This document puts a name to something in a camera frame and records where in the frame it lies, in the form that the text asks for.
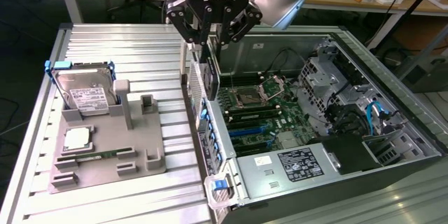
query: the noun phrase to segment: metal slotted surface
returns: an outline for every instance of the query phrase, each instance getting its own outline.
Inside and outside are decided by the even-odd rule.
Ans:
[[[179,35],[163,25],[74,25],[66,30],[58,60],[115,63],[117,79],[130,81],[129,100],[158,101],[166,172],[57,194],[46,193],[62,99],[49,90],[13,223],[209,222],[185,104],[179,89]]]

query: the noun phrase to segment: blue cable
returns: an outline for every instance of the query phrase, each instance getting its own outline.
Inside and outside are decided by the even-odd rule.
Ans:
[[[369,128],[370,128],[370,135],[373,135],[373,124],[371,124],[371,107],[373,105],[375,105],[377,109],[379,111],[383,111],[383,113],[389,113],[386,110],[382,109],[382,106],[379,104],[379,102],[373,101],[369,103],[369,105],[366,105],[366,121],[369,123]]]

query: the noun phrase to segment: motherboard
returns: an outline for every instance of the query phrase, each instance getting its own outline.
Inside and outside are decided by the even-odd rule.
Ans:
[[[258,85],[221,87],[217,99],[237,156],[306,144],[315,137],[289,83],[273,75]]]

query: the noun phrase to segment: hard drive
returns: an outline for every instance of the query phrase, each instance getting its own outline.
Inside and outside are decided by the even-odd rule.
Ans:
[[[111,62],[71,64],[70,61],[57,61],[50,76],[65,106],[78,109],[81,115],[106,114],[107,107],[118,103],[113,93]]]

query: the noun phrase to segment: warning label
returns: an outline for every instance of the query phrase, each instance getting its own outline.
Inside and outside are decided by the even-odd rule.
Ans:
[[[83,111],[105,110],[107,108],[102,88],[71,89],[70,91],[77,109]]]
[[[309,148],[278,153],[279,162],[291,182],[323,174]]]

